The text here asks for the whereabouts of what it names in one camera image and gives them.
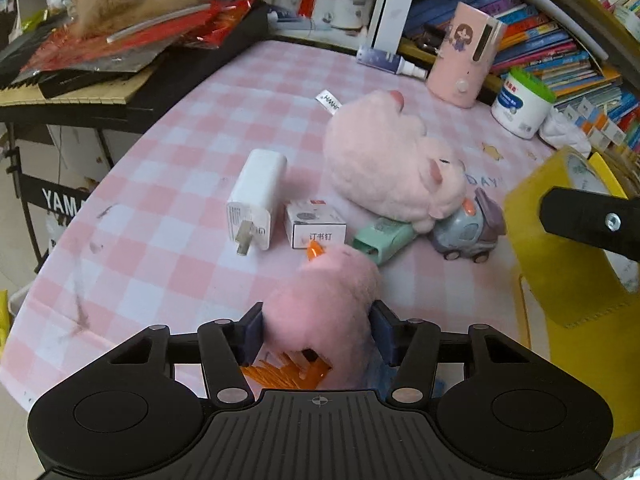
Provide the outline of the pink plush hair claw clip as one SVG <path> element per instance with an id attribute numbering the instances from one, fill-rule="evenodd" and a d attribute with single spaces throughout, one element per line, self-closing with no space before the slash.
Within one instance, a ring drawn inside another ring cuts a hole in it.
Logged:
<path id="1" fill-rule="evenodd" d="M 378 266 L 345 244 L 322 249 L 262 303 L 264 356 L 243 374 L 265 389 L 358 389 L 373 351 Z"/>

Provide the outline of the yellow cardboard box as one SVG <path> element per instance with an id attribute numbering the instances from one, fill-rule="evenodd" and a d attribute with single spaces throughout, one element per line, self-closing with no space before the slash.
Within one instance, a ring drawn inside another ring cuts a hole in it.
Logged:
<path id="1" fill-rule="evenodd" d="M 539 219 L 544 194 L 611 193 L 574 148 L 561 148 L 504 200 L 506 232 L 521 274 L 544 314 L 536 342 L 550 361 L 604 397 L 614 437 L 639 430 L 639 266 L 601 248 L 548 233 Z"/>

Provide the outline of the mint green stapler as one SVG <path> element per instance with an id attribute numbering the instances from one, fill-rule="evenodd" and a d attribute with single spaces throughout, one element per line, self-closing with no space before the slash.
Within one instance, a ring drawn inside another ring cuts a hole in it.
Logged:
<path id="1" fill-rule="evenodd" d="M 355 234 L 352 247 L 365 254 L 377 266 L 382 266 L 417 237 L 418 233 L 410 223 L 377 218 L 370 226 Z"/>

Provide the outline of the small white staples box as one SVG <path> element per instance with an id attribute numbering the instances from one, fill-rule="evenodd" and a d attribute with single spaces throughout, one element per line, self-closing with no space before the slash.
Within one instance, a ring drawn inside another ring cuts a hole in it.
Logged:
<path id="1" fill-rule="evenodd" d="M 346 220 L 324 200 L 288 202 L 284 226 L 292 249 L 306 249 L 310 242 L 318 242 L 322 247 L 346 242 Z"/>

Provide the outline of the grey purple toy truck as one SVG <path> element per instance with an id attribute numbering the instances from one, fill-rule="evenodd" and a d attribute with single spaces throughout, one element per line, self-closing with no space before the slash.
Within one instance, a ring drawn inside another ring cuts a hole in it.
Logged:
<path id="1" fill-rule="evenodd" d="M 482 188 L 476 188 L 473 198 L 466 198 L 451 216 L 435 223 L 428 239 L 448 261 L 467 258 L 484 263 L 505 235 L 501 207 Z"/>

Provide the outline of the row of colourful books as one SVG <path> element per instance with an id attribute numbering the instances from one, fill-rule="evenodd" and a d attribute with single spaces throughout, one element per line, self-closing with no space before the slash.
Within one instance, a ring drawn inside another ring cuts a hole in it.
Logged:
<path id="1" fill-rule="evenodd" d="M 639 149 L 639 98 L 622 89 L 602 64 L 551 16 L 522 0 L 422 0 L 413 3 L 404 36 L 417 47 L 435 49 L 450 29 L 462 2 L 506 24 L 490 72 L 503 80 L 511 70 L 536 77 L 555 96 L 560 112 L 591 104 L 624 133 L 624 143 Z"/>

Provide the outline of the white jar green lid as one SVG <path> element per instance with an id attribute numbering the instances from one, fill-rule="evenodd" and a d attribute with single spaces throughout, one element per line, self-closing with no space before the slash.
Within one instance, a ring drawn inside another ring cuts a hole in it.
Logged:
<path id="1" fill-rule="evenodd" d="M 550 113 L 556 96 L 539 78 L 519 67 L 510 69 L 491 105 L 491 116 L 506 131 L 533 139 Z"/>

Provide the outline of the large pink plush pig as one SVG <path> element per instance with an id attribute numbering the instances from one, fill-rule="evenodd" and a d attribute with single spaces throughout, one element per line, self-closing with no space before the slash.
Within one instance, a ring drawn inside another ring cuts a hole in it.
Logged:
<path id="1" fill-rule="evenodd" d="M 397 90 L 375 90 L 342 105 L 326 125 L 326 173 L 335 191 L 378 216 L 431 232 L 463 204 L 462 163 L 405 111 Z"/>

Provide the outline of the pink checkered tablecloth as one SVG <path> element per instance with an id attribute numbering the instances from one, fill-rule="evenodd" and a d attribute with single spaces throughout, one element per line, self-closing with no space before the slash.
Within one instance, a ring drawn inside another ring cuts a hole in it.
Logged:
<path id="1" fill-rule="evenodd" d="M 192 333 L 238 318 L 305 255 L 276 226 L 267 250 L 239 255 L 228 198 L 255 148 L 288 161 L 286 200 L 324 200 L 350 232 L 373 218 L 343 200 L 323 166 L 329 91 L 349 103 L 397 90 L 430 136 L 449 143 L 471 188 L 493 200 L 549 155 L 512 136 L 476 104 L 434 98 L 421 81 L 362 66 L 349 55 L 266 41 L 224 66 L 157 122 L 91 194 L 38 273 L 9 334 L 1 381 L 22 408 L 142 328 Z"/>

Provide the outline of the pink cylindrical humidifier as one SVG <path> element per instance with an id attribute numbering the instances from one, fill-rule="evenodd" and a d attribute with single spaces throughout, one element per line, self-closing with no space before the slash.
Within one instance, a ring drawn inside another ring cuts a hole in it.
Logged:
<path id="1" fill-rule="evenodd" d="M 506 24 L 459 2 L 426 86 L 433 96 L 461 108 L 470 108 L 489 74 Z"/>

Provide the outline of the keyboard stand black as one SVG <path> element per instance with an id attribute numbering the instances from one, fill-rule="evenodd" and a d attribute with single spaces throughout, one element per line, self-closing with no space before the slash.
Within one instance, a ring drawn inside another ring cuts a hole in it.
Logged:
<path id="1" fill-rule="evenodd" d="M 64 231 L 98 181 L 81 177 L 68 168 L 62 148 L 44 127 L 6 124 L 1 137 L 1 157 L 8 161 L 6 174 L 12 179 L 14 194 L 20 204 L 30 249 L 35 257 L 37 274 L 55 245 L 49 233 L 38 237 L 34 219 L 36 209 L 44 222 L 52 223 L 58 233 Z"/>

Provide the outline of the blue spray bottle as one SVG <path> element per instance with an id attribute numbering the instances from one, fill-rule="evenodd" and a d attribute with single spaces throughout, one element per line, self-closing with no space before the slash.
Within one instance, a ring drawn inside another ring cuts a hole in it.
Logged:
<path id="1" fill-rule="evenodd" d="M 356 54 L 356 61 L 370 68 L 382 70 L 382 72 L 402 75 L 424 81 L 427 78 L 427 70 L 405 60 L 398 54 L 393 54 L 380 49 L 360 47 Z"/>

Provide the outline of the red foil paper stack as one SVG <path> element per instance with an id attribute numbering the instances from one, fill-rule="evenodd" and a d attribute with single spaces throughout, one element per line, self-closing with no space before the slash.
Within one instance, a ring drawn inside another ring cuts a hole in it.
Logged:
<path id="1" fill-rule="evenodd" d="M 208 0 L 113 32 L 79 38 L 65 25 L 50 32 L 18 76 L 58 70 L 135 73 L 172 44 L 218 49 L 262 0 Z"/>

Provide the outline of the right white pen holder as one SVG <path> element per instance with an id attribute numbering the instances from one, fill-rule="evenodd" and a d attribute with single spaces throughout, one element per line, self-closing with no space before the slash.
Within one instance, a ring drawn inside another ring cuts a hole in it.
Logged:
<path id="1" fill-rule="evenodd" d="M 356 30 L 370 23 L 374 0 L 316 0 L 312 19 L 332 28 Z"/>

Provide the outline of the white wall charger plug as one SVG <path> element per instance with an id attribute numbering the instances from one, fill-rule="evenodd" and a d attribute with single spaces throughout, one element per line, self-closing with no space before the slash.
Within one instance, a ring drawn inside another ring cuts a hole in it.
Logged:
<path id="1" fill-rule="evenodd" d="M 226 205 L 229 237 L 239 255 L 252 247 L 269 249 L 287 163 L 283 154 L 262 148 L 247 156 Z"/>

